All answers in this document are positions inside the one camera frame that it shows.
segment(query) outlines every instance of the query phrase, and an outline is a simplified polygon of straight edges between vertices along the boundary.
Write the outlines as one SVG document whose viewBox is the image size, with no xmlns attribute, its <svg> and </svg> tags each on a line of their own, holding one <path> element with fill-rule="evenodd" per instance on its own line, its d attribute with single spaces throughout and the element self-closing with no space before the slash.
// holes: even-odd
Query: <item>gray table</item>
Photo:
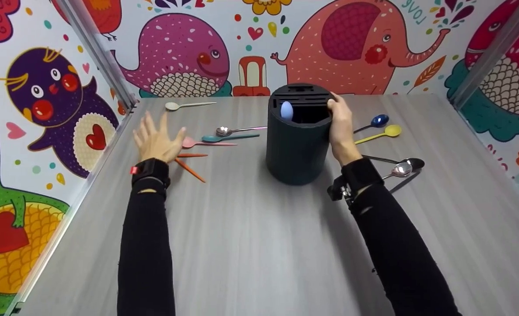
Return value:
<svg viewBox="0 0 519 316">
<path fill-rule="evenodd" d="M 519 195 L 449 104 L 434 95 L 348 96 L 356 126 L 386 113 L 403 127 L 396 139 L 361 144 L 364 154 L 423 158 L 416 180 L 395 194 L 440 266 L 460 310 L 469 316 L 519 315 Z M 176 102 L 196 102 L 184 99 Z M 264 97 L 215 98 L 218 104 L 170 114 L 171 133 L 195 138 L 217 126 L 261 126 Z M 121 228 L 135 146 L 130 131 L 145 99 L 107 158 L 20 316 L 113 316 Z M 376 129 L 359 135 L 370 136 Z M 289 187 L 265 169 L 265 131 L 232 148 L 196 147 L 207 158 L 187 163 L 203 184 L 173 164 L 167 215 L 180 316 L 391 315 L 359 230 L 345 202 L 314 183 Z M 391 165 L 376 163 L 382 174 Z M 390 187 L 399 180 L 387 180 Z"/>
</svg>

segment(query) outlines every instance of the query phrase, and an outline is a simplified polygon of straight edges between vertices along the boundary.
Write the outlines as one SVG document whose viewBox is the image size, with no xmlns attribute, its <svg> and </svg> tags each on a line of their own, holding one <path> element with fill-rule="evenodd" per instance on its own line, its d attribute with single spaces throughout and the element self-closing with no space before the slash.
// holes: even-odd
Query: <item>black cylindrical container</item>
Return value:
<svg viewBox="0 0 519 316">
<path fill-rule="evenodd" d="M 289 84 L 271 94 L 267 118 L 267 168 L 279 181 L 301 186 L 322 172 L 329 146 L 330 92 L 306 83 Z M 293 120 L 281 117 L 281 104 L 293 106 Z"/>
</svg>

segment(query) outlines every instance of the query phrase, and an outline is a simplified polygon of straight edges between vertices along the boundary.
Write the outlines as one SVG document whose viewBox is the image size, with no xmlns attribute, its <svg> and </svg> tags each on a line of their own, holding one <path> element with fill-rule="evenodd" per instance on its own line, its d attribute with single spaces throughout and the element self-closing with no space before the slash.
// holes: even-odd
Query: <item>cartoon penguin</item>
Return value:
<svg viewBox="0 0 519 316">
<path fill-rule="evenodd" d="M 45 128 L 28 149 L 52 147 L 68 170 L 86 178 L 119 125 L 111 107 L 97 95 L 95 78 L 82 86 L 60 50 L 36 47 L 19 55 L 7 78 L 0 80 L 19 112 Z"/>
</svg>

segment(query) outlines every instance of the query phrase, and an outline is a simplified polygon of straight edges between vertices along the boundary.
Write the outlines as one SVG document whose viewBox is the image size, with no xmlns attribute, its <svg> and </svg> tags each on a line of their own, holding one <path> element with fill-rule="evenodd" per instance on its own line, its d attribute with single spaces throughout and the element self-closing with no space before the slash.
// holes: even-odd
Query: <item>black sleeve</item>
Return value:
<svg viewBox="0 0 519 316">
<path fill-rule="evenodd" d="M 160 193 L 139 193 L 154 189 Z M 135 183 L 121 236 L 118 316 L 174 316 L 172 252 L 165 190 L 154 178 Z"/>
<path fill-rule="evenodd" d="M 350 210 L 397 316 L 460 315 L 425 242 L 383 184 L 366 188 Z"/>
</svg>

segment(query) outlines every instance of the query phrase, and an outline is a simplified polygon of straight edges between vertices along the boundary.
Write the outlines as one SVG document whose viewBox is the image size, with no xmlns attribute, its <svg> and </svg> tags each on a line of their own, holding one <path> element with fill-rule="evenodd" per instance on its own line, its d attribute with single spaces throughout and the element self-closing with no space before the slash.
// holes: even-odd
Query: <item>hand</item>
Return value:
<svg viewBox="0 0 519 316">
<path fill-rule="evenodd" d="M 353 160 L 361 159 L 353 140 L 353 114 L 341 96 L 333 93 L 335 100 L 328 100 L 328 109 L 332 112 L 332 123 L 329 129 L 329 142 L 335 159 L 341 166 Z"/>
<path fill-rule="evenodd" d="M 140 127 L 133 130 L 135 143 L 139 148 L 140 160 L 156 158 L 163 162 L 172 162 L 179 152 L 185 138 L 185 127 L 181 128 L 174 140 L 169 139 L 168 118 L 166 112 L 160 119 L 160 130 L 156 130 L 149 112 L 140 121 Z"/>
</svg>

